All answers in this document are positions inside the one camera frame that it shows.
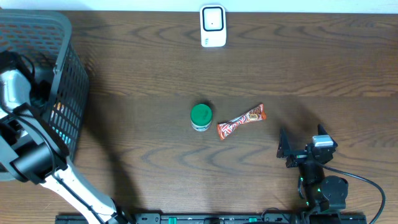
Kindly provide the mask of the orange candy bar wrapper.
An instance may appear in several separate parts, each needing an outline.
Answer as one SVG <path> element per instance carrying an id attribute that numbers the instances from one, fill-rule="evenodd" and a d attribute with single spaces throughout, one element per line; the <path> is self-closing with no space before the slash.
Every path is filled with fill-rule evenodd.
<path id="1" fill-rule="evenodd" d="M 227 136 L 233 133 L 236 128 L 242 124 L 247 124 L 255 121 L 262 121 L 267 118 L 264 111 L 264 104 L 261 103 L 255 108 L 249 110 L 243 115 L 227 121 L 225 123 L 217 124 L 217 132 L 221 140 L 224 140 Z"/>

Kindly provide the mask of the green lid jar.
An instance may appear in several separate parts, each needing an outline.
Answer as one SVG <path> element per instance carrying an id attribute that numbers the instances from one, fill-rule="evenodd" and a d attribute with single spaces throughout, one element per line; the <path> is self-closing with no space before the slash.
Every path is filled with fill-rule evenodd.
<path id="1" fill-rule="evenodd" d="M 190 114 L 192 128 L 199 132 L 206 131 L 212 122 L 213 112 L 206 104 L 195 105 Z"/>

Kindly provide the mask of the teal wipes packet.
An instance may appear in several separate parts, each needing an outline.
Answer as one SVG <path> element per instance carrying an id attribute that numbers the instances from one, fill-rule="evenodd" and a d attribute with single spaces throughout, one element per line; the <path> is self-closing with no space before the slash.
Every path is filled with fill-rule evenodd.
<path id="1" fill-rule="evenodd" d="M 69 146 L 71 139 L 69 138 L 68 134 L 66 134 L 65 132 L 63 132 L 61 129 L 52 126 L 52 129 L 61 137 L 62 141 Z"/>

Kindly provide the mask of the small orange snack box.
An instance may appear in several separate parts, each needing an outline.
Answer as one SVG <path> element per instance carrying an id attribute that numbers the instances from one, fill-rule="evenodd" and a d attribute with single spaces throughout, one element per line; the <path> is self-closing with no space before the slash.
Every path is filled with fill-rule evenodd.
<path id="1" fill-rule="evenodd" d="M 53 110 L 51 113 L 51 119 L 56 120 L 58 118 L 59 114 L 63 114 L 64 109 L 65 109 L 65 106 L 61 102 L 54 104 Z"/>

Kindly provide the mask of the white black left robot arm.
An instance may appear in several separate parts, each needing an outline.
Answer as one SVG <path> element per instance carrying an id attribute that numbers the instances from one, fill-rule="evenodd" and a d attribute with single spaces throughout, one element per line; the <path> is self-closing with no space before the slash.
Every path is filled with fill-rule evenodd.
<path id="1" fill-rule="evenodd" d="M 49 189 L 88 223 L 135 223 L 109 196 L 95 189 L 71 160 L 81 106 L 50 102 L 66 86 L 38 76 L 32 57 L 1 52 L 1 166 L 6 179 Z"/>

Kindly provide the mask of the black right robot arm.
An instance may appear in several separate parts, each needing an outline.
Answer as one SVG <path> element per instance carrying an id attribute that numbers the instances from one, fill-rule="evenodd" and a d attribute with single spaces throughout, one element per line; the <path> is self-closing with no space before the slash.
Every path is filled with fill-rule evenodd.
<path id="1" fill-rule="evenodd" d="M 333 159 L 338 144 L 330 137 L 322 125 L 318 134 L 312 137 L 304 149 L 293 149 L 287 133 L 281 129 L 277 157 L 286 160 L 287 168 L 299 169 L 298 191 L 316 212 L 332 212 L 346 208 L 348 181 L 344 178 L 324 173 L 324 165 Z"/>

